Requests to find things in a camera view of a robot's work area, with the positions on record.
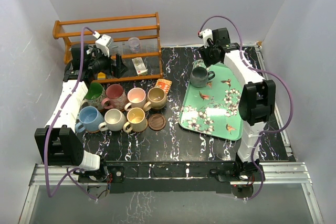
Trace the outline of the grey mug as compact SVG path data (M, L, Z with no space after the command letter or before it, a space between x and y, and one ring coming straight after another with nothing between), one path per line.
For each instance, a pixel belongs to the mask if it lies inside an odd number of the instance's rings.
M205 87L214 77L214 71L207 71L204 67L195 67L190 75L190 83L196 88L202 88Z

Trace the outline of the maroon mug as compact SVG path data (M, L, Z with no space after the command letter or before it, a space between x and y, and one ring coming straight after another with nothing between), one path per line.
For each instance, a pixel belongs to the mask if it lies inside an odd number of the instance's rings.
M120 84L112 84L106 89L106 97L101 101L104 109L124 110L128 99L124 88Z

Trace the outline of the pink mug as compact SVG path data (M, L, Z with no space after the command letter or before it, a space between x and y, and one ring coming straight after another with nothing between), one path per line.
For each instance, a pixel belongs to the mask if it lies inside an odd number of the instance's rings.
M132 108L143 108L146 104L146 92L142 88L133 88L128 94L128 103L124 106L126 111Z

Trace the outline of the wooden shelf rack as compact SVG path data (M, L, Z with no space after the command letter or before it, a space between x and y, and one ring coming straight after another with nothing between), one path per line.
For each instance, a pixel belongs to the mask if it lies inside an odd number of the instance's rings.
M52 36L65 43L64 62L72 60L71 46L84 42L93 46L101 40L102 51L116 62L121 56L128 71L120 78L107 74L100 83L159 79L163 77L160 18L152 14L55 21Z

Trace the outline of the green mug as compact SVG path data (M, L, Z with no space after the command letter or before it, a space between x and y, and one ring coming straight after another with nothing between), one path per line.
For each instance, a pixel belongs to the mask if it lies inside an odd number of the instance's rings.
M93 106L98 111L103 110L103 105L101 104L103 99L106 98L106 91L100 83L92 82L89 86L88 92L81 102L81 107L83 108L86 105Z

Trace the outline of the tan brown mug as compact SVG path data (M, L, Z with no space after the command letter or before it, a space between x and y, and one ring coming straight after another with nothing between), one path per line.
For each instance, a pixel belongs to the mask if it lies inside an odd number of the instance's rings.
M147 94L147 103L144 105L143 110L160 110L165 107L166 103L167 95L165 91L160 87L154 87Z

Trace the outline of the orange patterned card pack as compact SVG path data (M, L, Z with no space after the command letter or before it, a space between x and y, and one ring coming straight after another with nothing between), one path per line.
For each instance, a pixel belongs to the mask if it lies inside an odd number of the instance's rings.
M165 94L168 95L169 90L172 86L172 81L166 79L157 79L155 86L161 88L165 92Z

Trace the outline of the white beige mug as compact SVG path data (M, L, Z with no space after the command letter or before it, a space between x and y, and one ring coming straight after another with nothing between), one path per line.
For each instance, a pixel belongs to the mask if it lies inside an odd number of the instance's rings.
M104 122L99 124L98 129L100 131L111 130L117 132L123 129L126 121L123 112L118 109L110 109L105 113Z

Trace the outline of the green floral tray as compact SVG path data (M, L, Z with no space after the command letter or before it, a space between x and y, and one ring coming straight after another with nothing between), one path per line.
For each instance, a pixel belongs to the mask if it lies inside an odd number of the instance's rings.
M243 121L238 112L242 86L232 71L218 63L206 69L215 77L202 88L190 83L180 111L182 128L236 141L241 138Z

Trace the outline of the yellow mug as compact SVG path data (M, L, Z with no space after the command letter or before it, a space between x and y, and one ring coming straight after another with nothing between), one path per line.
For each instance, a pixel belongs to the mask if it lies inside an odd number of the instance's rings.
M145 112L141 108L132 108L127 113L127 121L123 126L123 131L126 133L142 132L148 126Z

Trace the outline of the blue mug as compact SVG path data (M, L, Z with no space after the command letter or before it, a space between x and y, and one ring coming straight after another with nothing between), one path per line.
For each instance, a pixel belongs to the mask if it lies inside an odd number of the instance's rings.
M75 125L77 133L99 131L99 125L104 122L104 116L93 106L83 108L78 118L79 122Z

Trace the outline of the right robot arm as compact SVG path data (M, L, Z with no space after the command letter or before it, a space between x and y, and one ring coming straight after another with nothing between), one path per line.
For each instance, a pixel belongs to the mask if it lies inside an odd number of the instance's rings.
M258 159L258 138L274 113L276 85L252 67L245 58L241 45L230 42L226 28L204 29L198 33L198 37L204 44L199 52L205 66L223 63L243 88L238 105L239 116L244 121L237 152L241 163L234 167L234 174L240 180L247 180L253 174L249 163Z

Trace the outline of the clear plastic cup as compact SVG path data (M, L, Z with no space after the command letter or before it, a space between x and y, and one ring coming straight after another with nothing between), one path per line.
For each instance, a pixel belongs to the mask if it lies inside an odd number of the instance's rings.
M131 52L133 53L139 53L141 50L140 39L138 37L129 38L128 45L130 47Z

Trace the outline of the white green small box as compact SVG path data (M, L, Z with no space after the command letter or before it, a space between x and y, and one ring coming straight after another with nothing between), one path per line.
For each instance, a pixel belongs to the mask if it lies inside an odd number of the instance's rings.
M146 76L148 74L148 70L141 57L132 58L132 62L138 76Z

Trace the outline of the black front base frame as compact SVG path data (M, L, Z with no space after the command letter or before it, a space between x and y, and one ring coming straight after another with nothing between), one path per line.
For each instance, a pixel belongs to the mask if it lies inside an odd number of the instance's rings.
M234 183L250 186L265 180L263 167L234 161L102 162L79 176L82 183L104 183L112 194L133 192L215 191L230 193Z

